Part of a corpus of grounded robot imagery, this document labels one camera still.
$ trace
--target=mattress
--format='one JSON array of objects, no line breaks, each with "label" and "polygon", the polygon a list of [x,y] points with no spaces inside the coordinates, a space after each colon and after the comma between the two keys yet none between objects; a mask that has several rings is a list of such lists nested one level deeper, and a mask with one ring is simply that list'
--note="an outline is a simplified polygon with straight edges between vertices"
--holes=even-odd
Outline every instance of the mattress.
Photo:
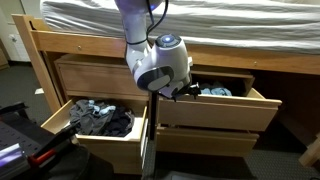
[{"label": "mattress", "polygon": [[[53,31],[124,37],[114,0],[42,0],[40,7]],[[153,11],[156,20],[163,9],[164,3]],[[320,6],[269,0],[170,0],[166,18],[151,37],[163,33],[175,33],[193,44],[320,54]]]}]

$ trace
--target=wooden drawer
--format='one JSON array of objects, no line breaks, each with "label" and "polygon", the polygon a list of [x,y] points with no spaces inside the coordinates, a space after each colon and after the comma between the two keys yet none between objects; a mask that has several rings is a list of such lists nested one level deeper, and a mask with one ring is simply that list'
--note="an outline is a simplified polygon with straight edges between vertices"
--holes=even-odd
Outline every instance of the wooden drawer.
[{"label": "wooden drawer", "polygon": [[232,130],[264,131],[278,111],[280,100],[265,99],[251,88],[253,77],[249,74],[193,71],[207,77],[232,76],[243,78],[246,92],[244,97],[185,95],[177,102],[160,98],[158,123],[194,127],[222,128]]},{"label": "wooden drawer", "polygon": [[56,62],[67,95],[147,100],[123,59],[68,54]]},{"label": "wooden drawer", "polygon": [[178,128],[157,128],[157,151],[243,157],[259,135]]},{"label": "wooden drawer", "polygon": [[[52,133],[59,132],[69,123],[69,110],[75,104],[68,101],[58,112],[52,115],[42,128]],[[76,135],[77,141],[100,158],[112,163],[115,173],[141,174],[146,149],[146,102],[126,100],[122,102],[135,112],[132,131],[125,137]]]}]

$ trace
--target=drawer front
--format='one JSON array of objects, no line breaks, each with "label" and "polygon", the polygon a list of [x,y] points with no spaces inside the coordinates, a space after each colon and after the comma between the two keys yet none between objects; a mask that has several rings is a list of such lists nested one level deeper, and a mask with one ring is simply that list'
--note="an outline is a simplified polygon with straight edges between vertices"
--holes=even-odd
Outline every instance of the drawer front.
[{"label": "drawer front", "polygon": [[281,101],[264,99],[254,89],[252,97],[182,97],[159,101],[158,123],[208,128],[264,131]]},{"label": "drawer front", "polygon": [[243,157],[258,137],[257,134],[159,127],[157,151]]},{"label": "drawer front", "polygon": [[[41,127],[52,133],[59,132],[69,123],[69,110],[75,102],[74,100],[68,101]],[[146,103],[134,100],[126,100],[122,103],[126,103],[126,106],[132,108],[137,117],[132,131],[126,137],[76,135],[76,138],[92,154],[112,163],[115,173],[141,174],[146,149]]]},{"label": "drawer front", "polygon": [[134,82],[128,68],[58,64],[60,77],[68,95],[109,94],[147,98]]}]

